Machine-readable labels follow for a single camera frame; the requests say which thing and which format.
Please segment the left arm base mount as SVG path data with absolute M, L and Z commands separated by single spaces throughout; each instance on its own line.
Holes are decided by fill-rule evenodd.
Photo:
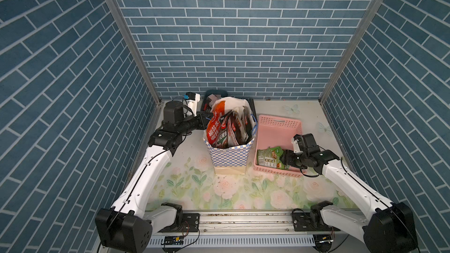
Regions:
M 160 230 L 160 233 L 197 233 L 200 221 L 199 213 L 184 213 L 182 218 L 175 221 L 173 225 Z

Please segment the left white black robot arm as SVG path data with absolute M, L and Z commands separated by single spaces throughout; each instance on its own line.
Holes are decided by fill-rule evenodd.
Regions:
M 125 253 L 143 252 L 151 236 L 184 224 L 182 206 L 164 203 L 146 214 L 146 205 L 157 181 L 184 139 L 194 130 L 205 130 L 208 119 L 198 113 L 200 96 L 165 104 L 161 126 L 150 136 L 143 160 L 119 198 L 102 208 L 95 224 L 102 247 Z

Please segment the green small sachet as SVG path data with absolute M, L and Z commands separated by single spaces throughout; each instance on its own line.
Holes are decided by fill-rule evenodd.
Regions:
M 283 163 L 284 150 L 281 147 L 259 149 L 257 151 L 257 163 L 259 166 L 270 167 L 274 169 L 286 169 Z

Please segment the orange seasoning packet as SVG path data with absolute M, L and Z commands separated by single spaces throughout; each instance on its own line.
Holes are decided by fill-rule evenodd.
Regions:
M 212 111 L 213 117 L 207 126 L 206 136 L 207 141 L 211 146 L 215 145 L 219 135 L 220 118 L 225 114 L 225 103 L 225 101 L 217 101 Z

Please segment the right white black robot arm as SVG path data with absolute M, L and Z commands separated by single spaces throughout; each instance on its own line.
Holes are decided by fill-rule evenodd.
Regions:
M 282 163 L 300 171 L 312 168 L 324 176 L 362 212 L 347 212 L 330 201 L 311 206 L 303 221 L 315 230 L 337 228 L 363 242 L 371 253 L 409 253 L 418 249 L 414 214 L 404 203 L 394 203 L 357 177 L 332 151 L 316 144 L 312 134 L 296 134 L 293 149 L 286 150 Z

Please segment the pink plastic basket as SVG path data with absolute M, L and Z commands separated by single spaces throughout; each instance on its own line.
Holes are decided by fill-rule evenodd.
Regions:
M 291 141 L 296 134 L 302 134 L 302 122 L 299 119 L 260 114 L 255 143 L 256 151 L 278 146 L 282 149 L 293 150 Z M 303 176 L 301 171 L 294 167 L 290 167 L 288 170 L 281 170 L 274 167 L 261 166 L 258 164 L 257 154 L 254 156 L 253 169 L 258 172 L 294 178 Z

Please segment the dark red fish seasoning packet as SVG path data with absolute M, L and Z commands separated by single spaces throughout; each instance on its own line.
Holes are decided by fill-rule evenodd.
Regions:
M 251 122 L 252 118 L 250 111 L 246 107 L 240 107 L 238 115 L 240 120 L 240 136 L 238 138 L 238 141 L 240 145 L 244 145 L 249 143 L 253 138 L 253 124 Z

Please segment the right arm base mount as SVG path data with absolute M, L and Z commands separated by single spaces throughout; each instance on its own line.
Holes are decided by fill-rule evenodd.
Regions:
M 332 232 L 340 231 L 335 227 L 330 227 L 319 222 L 313 222 L 310 217 L 310 212 L 304 212 L 303 210 L 296 208 L 291 212 L 292 223 L 295 232 L 301 231 L 313 231 L 313 232 Z

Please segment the small red white packet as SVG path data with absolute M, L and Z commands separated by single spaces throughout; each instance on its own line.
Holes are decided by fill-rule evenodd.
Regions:
M 234 146 L 240 145 L 239 141 L 238 141 L 238 138 L 240 136 L 240 130 L 239 130 L 240 120 L 239 120 L 238 113 L 236 113 L 234 111 L 232 111 L 232 112 L 233 112 L 233 114 L 229 119 L 229 132 L 232 136 L 232 141 L 233 141 L 232 147 L 234 147 Z

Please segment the blue checkered paper bag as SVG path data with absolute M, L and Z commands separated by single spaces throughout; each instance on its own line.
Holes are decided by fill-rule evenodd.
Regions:
M 255 142 L 258 124 L 254 101 L 224 97 L 210 109 L 203 140 L 217 175 L 243 175 Z

